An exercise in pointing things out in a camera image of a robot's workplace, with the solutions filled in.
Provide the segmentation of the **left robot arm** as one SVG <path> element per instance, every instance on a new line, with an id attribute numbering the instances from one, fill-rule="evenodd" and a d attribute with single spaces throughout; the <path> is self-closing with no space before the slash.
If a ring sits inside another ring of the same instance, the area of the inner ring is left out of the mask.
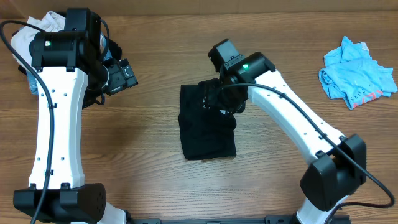
<path id="1" fill-rule="evenodd" d="M 103 105 L 135 86 L 137 79 L 120 54 L 108 57 L 107 23 L 87 8 L 72 8 L 59 31 L 37 27 L 27 44 L 30 59 L 8 44 L 36 80 L 39 118 L 35 161 L 26 189 L 13 204 L 43 223 L 131 223 L 128 211 L 106 198 L 103 184 L 87 184 L 81 163 L 81 116 L 84 108 Z"/>

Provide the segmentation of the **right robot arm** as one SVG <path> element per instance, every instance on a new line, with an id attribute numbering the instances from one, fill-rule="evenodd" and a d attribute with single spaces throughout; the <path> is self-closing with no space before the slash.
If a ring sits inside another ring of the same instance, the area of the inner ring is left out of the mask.
<path id="1" fill-rule="evenodd" d="M 366 181 L 352 163 L 366 167 L 366 145 L 356 134 L 346 137 L 314 113 L 288 86 L 262 53 L 245 57 L 232 41 L 213 46 L 208 56 L 219 73 L 205 90 L 203 106 L 223 115 L 241 113 L 246 100 L 263 109 L 298 147 L 308 169 L 300 181 L 305 194 L 292 223 L 327 223 L 337 205 Z"/>

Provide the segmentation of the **black t-shirt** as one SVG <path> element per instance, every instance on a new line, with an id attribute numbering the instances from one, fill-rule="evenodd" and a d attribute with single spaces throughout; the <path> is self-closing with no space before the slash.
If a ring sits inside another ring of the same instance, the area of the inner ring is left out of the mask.
<path id="1" fill-rule="evenodd" d="M 236 156 L 234 116 L 205 106 L 207 91 L 218 88 L 217 78 L 180 88 L 178 123 L 183 155 L 187 160 L 207 160 Z"/>

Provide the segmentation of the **light blue printed t-shirt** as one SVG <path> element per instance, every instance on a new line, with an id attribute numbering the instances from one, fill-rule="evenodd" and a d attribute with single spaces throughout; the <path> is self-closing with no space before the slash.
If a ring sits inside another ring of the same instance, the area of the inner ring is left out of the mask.
<path id="1" fill-rule="evenodd" d="M 397 93 L 393 68 L 374 60 L 364 42 L 354 43 L 344 36 L 341 45 L 323 56 L 325 67 L 319 81 L 329 99 L 343 99 L 351 110 L 382 96 Z"/>

